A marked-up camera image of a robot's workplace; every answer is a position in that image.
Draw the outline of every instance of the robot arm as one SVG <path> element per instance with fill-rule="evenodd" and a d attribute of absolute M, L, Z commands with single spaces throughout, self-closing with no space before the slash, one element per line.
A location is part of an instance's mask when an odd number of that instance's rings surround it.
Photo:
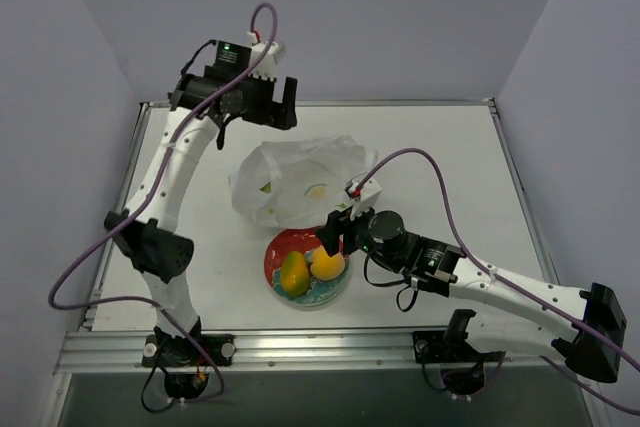
<path fill-rule="evenodd" d="M 197 337 L 200 322 L 189 296 L 186 268 L 194 252 L 194 245 L 174 232 L 178 214 L 193 173 L 210 142 L 217 138 L 218 149 L 224 144 L 227 125 L 234 119 L 281 130 L 295 127 L 295 97 L 297 81 L 285 80 L 283 100 L 272 100 L 276 82 L 276 66 L 284 55 L 284 45 L 273 42 L 269 51 L 253 69 L 249 77 L 236 88 L 221 96 L 202 115 L 191 120 L 176 137 L 177 129 L 192 110 L 213 92 L 255 63 L 267 44 L 250 32 L 251 47 L 215 42 L 216 60 L 206 66 L 204 75 L 185 74 L 171 94 L 171 109 L 161 143 L 147 173 L 126 204 L 123 212 L 109 212 L 105 227 L 111 230 L 131 212 L 142 205 L 156 180 L 167 149 L 171 160 L 160 179 L 156 195 L 137 219 L 114 237 L 116 245 L 128 257 L 133 267 L 146 281 L 151 297 L 181 325 Z M 156 336 L 165 334 L 181 338 L 180 332 L 160 312 L 157 314 Z"/>
<path fill-rule="evenodd" d="M 610 347 L 495 276 L 582 320 L 621 347 L 626 319 L 610 288 L 599 284 L 593 284 L 591 291 L 562 287 L 491 264 L 485 264 L 488 273 L 483 272 L 460 248 L 407 231 L 399 214 L 376 213 L 373 205 L 381 189 L 375 179 L 357 191 L 348 185 L 346 191 L 352 205 L 329 214 L 326 225 L 316 230 L 329 255 L 338 253 L 342 237 L 344 255 L 366 252 L 367 262 L 402 276 L 401 283 L 413 289 L 414 296 L 425 291 L 473 300 L 513 315 L 491 317 L 456 310 L 444 333 L 449 347 L 464 344 L 479 354 L 508 351 L 564 360 L 584 377 L 617 380 L 620 357 Z"/>

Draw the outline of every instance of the white tabletop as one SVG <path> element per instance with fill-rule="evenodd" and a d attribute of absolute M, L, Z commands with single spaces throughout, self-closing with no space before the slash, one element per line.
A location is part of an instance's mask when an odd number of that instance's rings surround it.
<path fill-rule="evenodd" d="M 420 147 L 439 163 L 458 230 L 481 258 L 499 267 L 542 279 L 535 251 L 486 106 L 299 107 L 298 127 L 281 132 L 248 123 L 231 124 L 222 152 L 205 152 L 184 199 L 177 233 L 196 250 L 187 269 L 193 305 L 205 329 L 312 329 L 446 325 L 458 308 L 487 314 L 493 309 L 421 293 L 408 313 L 395 306 L 397 290 L 376 289 L 362 276 L 363 255 L 352 256 L 346 288 L 312 310 L 292 308 L 270 289 L 263 273 L 265 248 L 278 233 L 256 227 L 231 209 L 227 177 L 262 141 L 302 140 L 348 133 L 378 149 L 380 158 Z M 152 111 L 133 179 L 137 186 L 159 143 L 166 110 Z M 407 230 L 454 244 L 435 175 L 421 157 L 407 155 L 376 179 L 383 192 L 378 210 L 395 210 Z M 372 280 L 393 274 L 370 267 Z M 108 265 L 102 296 L 147 295 L 142 277 L 117 249 Z M 93 329 L 150 330 L 155 313 L 136 303 L 101 305 Z"/>

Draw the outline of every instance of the black cable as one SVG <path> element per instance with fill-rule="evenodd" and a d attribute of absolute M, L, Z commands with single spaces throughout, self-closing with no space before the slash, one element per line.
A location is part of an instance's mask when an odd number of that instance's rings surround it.
<path fill-rule="evenodd" d="M 186 64 L 184 64 L 184 67 L 180 69 L 180 77 L 184 77 L 185 75 L 187 75 L 187 72 L 189 71 L 193 63 L 196 61 L 198 56 L 200 55 L 200 52 L 202 52 L 208 45 L 215 47 L 216 43 L 217 42 L 214 39 L 211 39 L 211 40 L 207 40 L 204 44 L 202 44 L 200 48 L 196 50 L 195 54 L 193 54 L 193 57 L 191 57 L 191 59 Z"/>
<path fill-rule="evenodd" d="M 218 132 L 218 137 L 216 138 L 216 146 L 218 147 L 218 150 L 222 150 L 222 148 L 224 147 L 224 138 L 225 138 L 225 134 L 227 133 L 227 127 L 231 122 L 233 122 L 238 118 L 240 118 L 240 115 L 230 114 L 222 122 L 222 125 L 220 126 L 220 132 Z"/>
<path fill-rule="evenodd" d="M 411 300 L 409 301 L 409 305 L 407 305 L 406 307 L 401 307 L 400 306 L 400 296 L 402 295 L 402 292 L 404 292 L 407 289 L 411 289 L 410 286 L 406 286 L 404 289 L 401 289 L 397 294 L 396 294 L 396 305 L 398 306 L 398 308 L 400 309 L 400 312 L 409 312 L 411 309 L 413 309 L 413 306 L 416 305 L 416 300 L 418 300 L 418 291 L 414 290 L 413 294 L 411 295 Z"/>
<path fill-rule="evenodd" d="M 427 349 L 422 349 L 422 353 L 420 355 L 420 359 L 421 359 L 421 364 L 422 364 L 422 377 L 424 377 L 424 381 L 427 383 L 427 386 L 429 386 L 429 388 L 435 392 L 446 392 L 447 390 L 449 390 L 447 387 L 436 387 L 435 385 L 433 385 L 431 383 L 431 381 L 429 380 L 429 376 L 427 375 L 427 368 L 426 368 L 426 351 Z"/>
<path fill-rule="evenodd" d="M 155 374 L 156 369 L 159 368 L 164 375 L 168 375 L 168 372 L 165 370 L 165 368 L 160 367 L 158 365 L 160 363 L 160 356 L 162 355 L 163 348 L 164 348 L 164 340 L 158 346 L 158 350 L 156 351 L 155 358 L 153 359 L 153 366 L 151 367 L 151 372 L 149 372 L 149 376 L 147 377 L 147 380 L 142 386 L 142 392 L 140 392 L 140 403 L 142 404 L 142 407 L 144 408 L 144 410 L 146 410 L 150 414 L 161 414 L 162 412 L 166 412 L 171 407 L 173 407 L 173 400 L 171 400 L 170 403 L 168 403 L 167 405 L 165 405 L 160 409 L 152 409 L 147 405 L 147 403 L 144 400 L 144 393 L 147 390 L 147 387 L 149 386 L 149 384 L 151 383 L 151 379 L 153 378 L 153 374 Z"/>
<path fill-rule="evenodd" d="M 368 284 L 373 285 L 374 287 L 395 287 L 396 285 L 404 284 L 404 280 L 393 280 L 391 282 L 371 282 L 369 280 L 369 259 L 371 259 L 371 256 L 374 253 L 375 249 L 371 252 L 367 252 L 367 257 L 364 259 L 364 280 L 366 280 Z"/>

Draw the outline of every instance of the plastic bag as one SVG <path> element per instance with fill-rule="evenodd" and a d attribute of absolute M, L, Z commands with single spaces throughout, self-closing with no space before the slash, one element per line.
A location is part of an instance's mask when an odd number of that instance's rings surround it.
<path fill-rule="evenodd" d="M 376 162 L 376 150 L 349 135 L 301 142 L 263 142 L 229 177 L 234 210 L 264 227 L 323 225 L 344 208 L 349 180 Z"/>

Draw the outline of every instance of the red plate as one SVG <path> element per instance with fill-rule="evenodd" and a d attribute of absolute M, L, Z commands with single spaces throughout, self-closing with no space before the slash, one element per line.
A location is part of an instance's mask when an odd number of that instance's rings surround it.
<path fill-rule="evenodd" d="M 307 293 L 298 297 L 287 295 L 279 285 L 280 266 L 291 251 L 305 254 L 308 260 L 308 252 L 320 247 L 322 243 L 313 233 L 313 229 L 285 230 L 280 232 L 269 244 L 264 254 L 264 276 L 269 286 L 282 298 L 301 306 L 313 307 L 328 302 L 335 297 L 346 283 L 349 270 L 349 259 L 345 259 L 344 272 L 336 279 L 321 282 L 312 278 L 311 287 Z"/>

